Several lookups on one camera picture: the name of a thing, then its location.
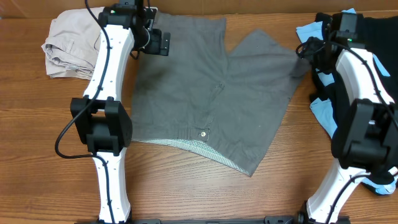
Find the grey shorts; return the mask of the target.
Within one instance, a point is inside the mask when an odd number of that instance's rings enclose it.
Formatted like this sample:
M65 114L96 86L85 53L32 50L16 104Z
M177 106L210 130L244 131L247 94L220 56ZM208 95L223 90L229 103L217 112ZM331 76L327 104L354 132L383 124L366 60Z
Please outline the grey shorts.
M159 13L166 57L143 55L132 140L184 149L253 175L310 65L262 30L225 51L226 20Z

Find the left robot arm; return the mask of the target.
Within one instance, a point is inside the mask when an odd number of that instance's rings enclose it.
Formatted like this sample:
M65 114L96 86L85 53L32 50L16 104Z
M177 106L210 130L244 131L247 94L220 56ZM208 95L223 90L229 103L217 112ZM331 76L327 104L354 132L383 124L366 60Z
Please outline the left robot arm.
M132 222L124 168L132 123L121 102L122 87L128 58L169 54L170 33L153 27L156 12L143 1L119 1L99 13L95 70L83 96L71 101L72 121L98 175L97 223Z

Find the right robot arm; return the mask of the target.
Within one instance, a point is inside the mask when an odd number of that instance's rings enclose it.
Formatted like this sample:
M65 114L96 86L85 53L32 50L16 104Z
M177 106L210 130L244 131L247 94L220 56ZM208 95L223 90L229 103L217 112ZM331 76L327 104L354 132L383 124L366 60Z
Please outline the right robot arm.
M316 115L333 163L295 223L348 223L340 210L358 185L397 186L397 18L319 12L314 26L296 53L312 65L312 105L326 104Z

